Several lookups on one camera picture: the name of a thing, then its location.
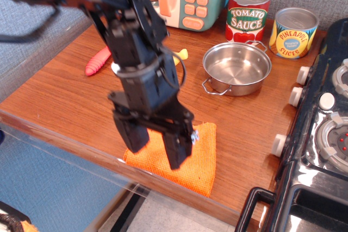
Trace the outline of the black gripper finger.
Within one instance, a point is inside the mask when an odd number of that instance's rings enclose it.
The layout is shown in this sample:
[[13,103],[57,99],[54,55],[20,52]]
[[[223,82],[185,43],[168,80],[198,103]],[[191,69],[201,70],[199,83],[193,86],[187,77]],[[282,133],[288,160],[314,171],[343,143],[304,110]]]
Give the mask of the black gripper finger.
[[147,128],[141,126],[136,118],[113,111],[117,130],[132,153],[137,153],[149,142]]
[[187,134],[162,133],[165,152],[171,170],[178,170],[192,154],[193,130]]

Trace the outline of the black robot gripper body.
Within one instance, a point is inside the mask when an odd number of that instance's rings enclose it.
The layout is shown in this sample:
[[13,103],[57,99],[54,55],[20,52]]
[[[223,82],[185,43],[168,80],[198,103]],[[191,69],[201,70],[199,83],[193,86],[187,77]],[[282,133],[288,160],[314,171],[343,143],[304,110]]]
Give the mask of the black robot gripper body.
[[162,133],[187,134],[194,128],[193,114],[177,98],[180,83],[177,78],[173,53],[165,52],[150,64],[139,67],[121,67],[113,62],[112,72],[120,79],[123,91],[114,91],[109,99],[114,111],[131,115],[149,129]]

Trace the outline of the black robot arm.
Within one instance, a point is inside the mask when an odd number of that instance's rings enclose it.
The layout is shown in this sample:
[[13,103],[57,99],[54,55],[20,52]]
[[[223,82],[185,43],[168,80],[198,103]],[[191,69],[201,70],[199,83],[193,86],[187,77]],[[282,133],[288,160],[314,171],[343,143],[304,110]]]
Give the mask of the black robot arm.
[[174,53],[163,45],[168,32],[150,0],[13,0],[79,8],[108,46],[123,90],[110,93],[116,127],[128,149],[137,153],[160,132],[171,169],[191,155],[198,138],[193,114],[178,101],[182,80]]

